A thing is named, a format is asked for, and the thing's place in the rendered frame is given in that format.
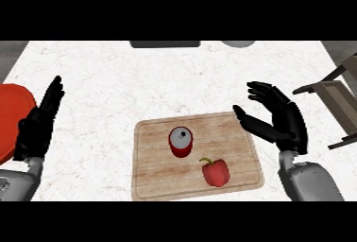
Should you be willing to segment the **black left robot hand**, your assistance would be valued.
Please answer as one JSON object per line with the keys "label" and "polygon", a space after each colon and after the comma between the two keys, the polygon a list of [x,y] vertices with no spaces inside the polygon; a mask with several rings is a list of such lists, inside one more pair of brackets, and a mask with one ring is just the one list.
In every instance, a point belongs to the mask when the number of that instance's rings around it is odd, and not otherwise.
{"label": "black left robot hand", "polygon": [[18,136],[15,142],[13,159],[25,161],[28,158],[44,157],[50,146],[55,118],[63,98],[62,77],[56,76],[44,93],[40,105],[18,122]]}

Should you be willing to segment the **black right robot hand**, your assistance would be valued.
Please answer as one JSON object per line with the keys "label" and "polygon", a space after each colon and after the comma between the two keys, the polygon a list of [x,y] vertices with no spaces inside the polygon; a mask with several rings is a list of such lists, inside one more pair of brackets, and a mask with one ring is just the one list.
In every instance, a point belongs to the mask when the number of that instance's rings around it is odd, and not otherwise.
{"label": "black right robot hand", "polygon": [[270,143],[274,143],[280,151],[294,151],[299,155],[308,153],[308,134],[299,108],[285,96],[276,86],[260,81],[251,81],[248,86],[248,98],[260,102],[271,114],[271,123],[251,116],[239,105],[233,110],[240,121],[242,128]]}

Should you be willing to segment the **wooden cutting board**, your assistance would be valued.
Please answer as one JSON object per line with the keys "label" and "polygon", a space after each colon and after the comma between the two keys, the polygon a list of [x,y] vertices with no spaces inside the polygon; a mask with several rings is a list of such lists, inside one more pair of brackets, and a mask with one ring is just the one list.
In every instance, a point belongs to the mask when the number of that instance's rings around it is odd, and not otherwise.
{"label": "wooden cutting board", "polygon": [[[192,131],[192,152],[173,155],[168,135]],[[230,180],[221,187],[205,182],[204,160],[227,163]],[[174,200],[257,189],[264,175],[249,133],[233,112],[140,121],[134,131],[131,196],[134,200]]]}

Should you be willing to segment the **red can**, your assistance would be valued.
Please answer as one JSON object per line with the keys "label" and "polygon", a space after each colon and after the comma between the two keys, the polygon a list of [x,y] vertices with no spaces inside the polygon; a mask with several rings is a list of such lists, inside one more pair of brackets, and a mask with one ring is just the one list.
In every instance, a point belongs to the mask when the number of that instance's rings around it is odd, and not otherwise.
{"label": "red can", "polygon": [[192,131],[186,127],[176,127],[168,135],[168,146],[177,158],[186,158],[192,153]]}

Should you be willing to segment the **red round object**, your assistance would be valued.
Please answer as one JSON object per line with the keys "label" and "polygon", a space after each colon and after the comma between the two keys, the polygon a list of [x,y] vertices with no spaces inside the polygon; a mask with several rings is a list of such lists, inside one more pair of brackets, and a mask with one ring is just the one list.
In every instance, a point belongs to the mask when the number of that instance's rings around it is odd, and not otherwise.
{"label": "red round object", "polygon": [[37,106],[32,93],[16,84],[0,84],[0,164],[13,157],[18,121]]}

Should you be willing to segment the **red bell pepper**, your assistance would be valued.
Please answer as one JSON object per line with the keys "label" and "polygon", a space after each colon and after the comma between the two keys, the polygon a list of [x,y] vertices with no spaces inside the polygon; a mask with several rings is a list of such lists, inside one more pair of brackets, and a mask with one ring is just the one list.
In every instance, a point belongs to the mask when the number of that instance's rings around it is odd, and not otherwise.
{"label": "red bell pepper", "polygon": [[214,187],[221,187],[230,180],[226,162],[221,159],[212,161],[208,158],[201,158],[199,161],[205,162],[202,165],[202,174],[207,183]]}

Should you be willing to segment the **grey round object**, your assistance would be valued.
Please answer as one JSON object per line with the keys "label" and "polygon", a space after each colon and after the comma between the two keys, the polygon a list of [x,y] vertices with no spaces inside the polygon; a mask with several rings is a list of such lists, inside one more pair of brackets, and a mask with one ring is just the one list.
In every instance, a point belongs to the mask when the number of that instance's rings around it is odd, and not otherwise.
{"label": "grey round object", "polygon": [[236,47],[236,48],[245,48],[249,47],[255,41],[221,41],[227,46]]}

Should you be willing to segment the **dark grey flat appliance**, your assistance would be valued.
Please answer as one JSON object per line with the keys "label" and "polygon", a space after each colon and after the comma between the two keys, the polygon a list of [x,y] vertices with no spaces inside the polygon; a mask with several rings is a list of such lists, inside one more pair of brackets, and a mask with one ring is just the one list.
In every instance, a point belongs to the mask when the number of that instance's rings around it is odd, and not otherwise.
{"label": "dark grey flat appliance", "polygon": [[134,48],[177,48],[198,47],[201,41],[130,41]]}

